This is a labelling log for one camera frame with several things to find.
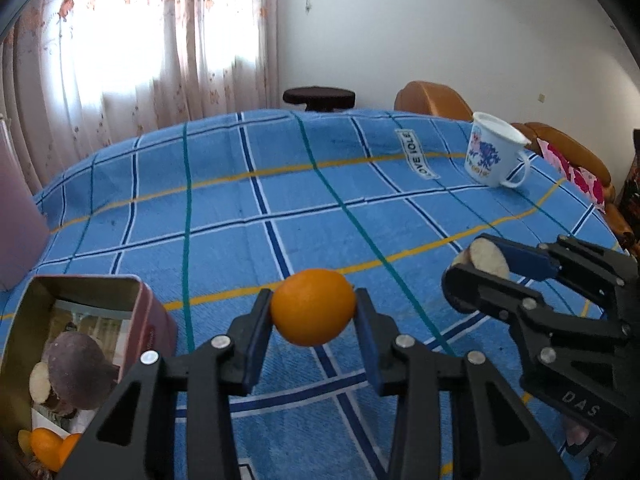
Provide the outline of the cut sweet potato piece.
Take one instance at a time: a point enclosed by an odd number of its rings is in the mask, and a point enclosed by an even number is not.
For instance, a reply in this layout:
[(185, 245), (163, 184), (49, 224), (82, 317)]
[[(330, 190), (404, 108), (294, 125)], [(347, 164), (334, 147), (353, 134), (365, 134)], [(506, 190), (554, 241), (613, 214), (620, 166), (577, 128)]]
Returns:
[(496, 276), (510, 278), (510, 269), (500, 248), (491, 240), (479, 237), (452, 260), (451, 266), (470, 264), (476, 270)]

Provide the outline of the orange fruit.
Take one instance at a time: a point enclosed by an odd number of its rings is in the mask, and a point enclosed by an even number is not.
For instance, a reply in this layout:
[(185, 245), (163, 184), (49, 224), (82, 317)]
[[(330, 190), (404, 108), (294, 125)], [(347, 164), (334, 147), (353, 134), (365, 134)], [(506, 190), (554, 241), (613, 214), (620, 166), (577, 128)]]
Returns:
[(308, 269), (286, 278), (270, 301), (272, 322), (290, 344), (322, 346), (336, 338), (356, 310), (356, 292), (341, 273)]
[(36, 428), (30, 433), (29, 443), (35, 458), (43, 466), (53, 472), (60, 470), (60, 447), (63, 439), (58, 434), (48, 428)]
[(69, 434), (58, 447), (58, 462), (63, 467), (82, 434)]

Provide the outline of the green-brown round fruit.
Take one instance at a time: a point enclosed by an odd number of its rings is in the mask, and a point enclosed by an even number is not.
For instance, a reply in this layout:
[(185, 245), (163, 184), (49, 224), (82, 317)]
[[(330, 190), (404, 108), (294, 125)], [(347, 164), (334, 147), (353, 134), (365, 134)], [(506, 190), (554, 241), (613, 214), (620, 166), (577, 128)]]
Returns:
[(17, 434), (18, 446), (22, 450), (25, 456), (32, 456), (32, 446), (30, 445), (30, 432), (26, 429), (21, 429)]

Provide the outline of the brown leather sofa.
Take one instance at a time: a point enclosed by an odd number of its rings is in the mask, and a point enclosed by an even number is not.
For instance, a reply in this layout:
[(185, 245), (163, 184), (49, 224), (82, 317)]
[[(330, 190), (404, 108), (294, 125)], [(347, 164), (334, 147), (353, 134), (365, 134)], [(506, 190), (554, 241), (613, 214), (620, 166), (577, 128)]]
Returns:
[(639, 242), (631, 226), (617, 208), (614, 184), (604, 162), (568, 134), (542, 122), (512, 122), (512, 126), (526, 136), (529, 140), (527, 147), (531, 151), (541, 156), (537, 140), (545, 140), (554, 145), (573, 165), (586, 168), (602, 182), (605, 200), (604, 210), (597, 209), (617, 238), (620, 247), (630, 252), (631, 255), (639, 257)]

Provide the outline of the pink metal tin box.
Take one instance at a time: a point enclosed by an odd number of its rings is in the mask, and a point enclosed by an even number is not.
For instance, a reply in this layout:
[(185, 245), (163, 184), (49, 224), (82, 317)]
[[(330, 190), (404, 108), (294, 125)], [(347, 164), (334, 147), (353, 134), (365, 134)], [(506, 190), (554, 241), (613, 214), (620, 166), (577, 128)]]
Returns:
[(30, 446), (82, 434), (144, 352), (172, 356), (177, 324), (133, 275), (37, 275), (17, 296), (1, 349), (1, 475), (52, 479)]

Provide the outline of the pink floral cushion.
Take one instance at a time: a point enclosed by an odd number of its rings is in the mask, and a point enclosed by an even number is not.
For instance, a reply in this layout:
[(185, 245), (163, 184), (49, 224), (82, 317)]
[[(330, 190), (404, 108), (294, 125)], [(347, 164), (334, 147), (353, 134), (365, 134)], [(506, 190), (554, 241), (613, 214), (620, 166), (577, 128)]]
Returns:
[(589, 170), (581, 166), (575, 166), (552, 144), (538, 139), (542, 158), (553, 168), (587, 196), (598, 209), (604, 210), (604, 187), (602, 182)]

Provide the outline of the purple round turnip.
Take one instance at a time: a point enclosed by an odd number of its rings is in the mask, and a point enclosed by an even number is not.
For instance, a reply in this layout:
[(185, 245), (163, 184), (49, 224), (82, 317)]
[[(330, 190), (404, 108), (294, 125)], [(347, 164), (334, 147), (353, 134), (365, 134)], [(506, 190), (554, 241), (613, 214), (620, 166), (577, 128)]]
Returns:
[(95, 410), (117, 384), (119, 368), (90, 336), (60, 333), (48, 353), (49, 380), (55, 394), (78, 410)]

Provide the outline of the printed paper leaflet in box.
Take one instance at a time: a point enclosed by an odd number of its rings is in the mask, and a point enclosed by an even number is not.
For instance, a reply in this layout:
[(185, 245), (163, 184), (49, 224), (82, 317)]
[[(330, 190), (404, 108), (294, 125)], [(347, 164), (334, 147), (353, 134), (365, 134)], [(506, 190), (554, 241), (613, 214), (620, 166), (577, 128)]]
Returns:
[[(130, 318), (131, 314), (127, 311), (90, 307), (70, 300), (55, 300), (38, 362), (48, 364), (50, 345), (60, 333), (78, 332), (96, 341), (104, 356), (119, 368), (119, 379), (120, 373), (124, 370)], [(46, 404), (35, 404), (32, 400), (32, 424), (35, 427), (49, 427), (58, 434), (78, 434), (88, 427), (97, 410), (98, 408), (89, 411), (73, 408), (62, 401), (52, 389), (52, 396)]]

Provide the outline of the white floral mug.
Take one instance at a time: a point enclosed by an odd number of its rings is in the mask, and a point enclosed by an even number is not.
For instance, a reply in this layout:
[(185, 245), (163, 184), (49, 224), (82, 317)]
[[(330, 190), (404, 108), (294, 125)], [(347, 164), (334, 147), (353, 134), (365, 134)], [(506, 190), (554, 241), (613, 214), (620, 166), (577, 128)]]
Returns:
[(508, 122), (474, 112), (464, 168), (472, 179), (490, 188), (519, 188), (530, 171), (527, 144), (526, 136)]

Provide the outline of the blue plaid tablecloth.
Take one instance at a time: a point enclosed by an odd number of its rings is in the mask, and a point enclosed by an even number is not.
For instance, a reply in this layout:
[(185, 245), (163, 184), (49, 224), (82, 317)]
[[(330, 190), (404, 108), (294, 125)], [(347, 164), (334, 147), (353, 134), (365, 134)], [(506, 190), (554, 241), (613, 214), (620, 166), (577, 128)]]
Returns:
[[(1, 293), (1, 359), (32, 276), (137, 275), (177, 325), (176, 353), (227, 330), (263, 287), (331, 269), (365, 287), (427, 348), (485, 352), (518, 394), (506, 326), (457, 313), (442, 272), (480, 233), (526, 245), (615, 236), (579, 188), (535, 154), (520, 188), (464, 169), (471, 125), (380, 110), (224, 115), (104, 148), (35, 197), (50, 240)], [(299, 348), (273, 333), (260, 383), (231, 400), (243, 479), (382, 479), (395, 400), (366, 381), (352, 324)]]

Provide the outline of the pink plastic pitcher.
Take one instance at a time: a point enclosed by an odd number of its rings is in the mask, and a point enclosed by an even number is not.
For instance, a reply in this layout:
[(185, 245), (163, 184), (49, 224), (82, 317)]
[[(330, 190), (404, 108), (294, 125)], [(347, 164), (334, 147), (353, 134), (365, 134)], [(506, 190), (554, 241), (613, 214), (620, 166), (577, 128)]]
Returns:
[(49, 230), (24, 179), (4, 118), (0, 144), (0, 282), (5, 292), (38, 263)]

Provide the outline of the dark round stool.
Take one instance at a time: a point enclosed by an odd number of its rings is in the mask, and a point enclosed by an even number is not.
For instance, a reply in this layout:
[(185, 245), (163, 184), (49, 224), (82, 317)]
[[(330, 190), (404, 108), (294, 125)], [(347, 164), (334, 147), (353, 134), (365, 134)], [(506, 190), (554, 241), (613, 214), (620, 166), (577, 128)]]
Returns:
[(297, 87), (285, 90), (282, 100), (286, 104), (303, 105), (307, 112), (334, 112), (354, 108), (356, 93), (334, 87)]

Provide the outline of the sheer floral curtain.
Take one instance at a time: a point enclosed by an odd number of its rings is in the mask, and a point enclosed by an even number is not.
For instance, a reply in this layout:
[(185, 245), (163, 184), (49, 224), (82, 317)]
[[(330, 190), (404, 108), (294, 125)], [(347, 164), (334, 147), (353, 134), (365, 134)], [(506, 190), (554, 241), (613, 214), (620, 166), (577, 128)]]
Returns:
[(35, 192), (120, 141), (278, 102), (277, 0), (28, 0), (1, 39), (1, 111)]

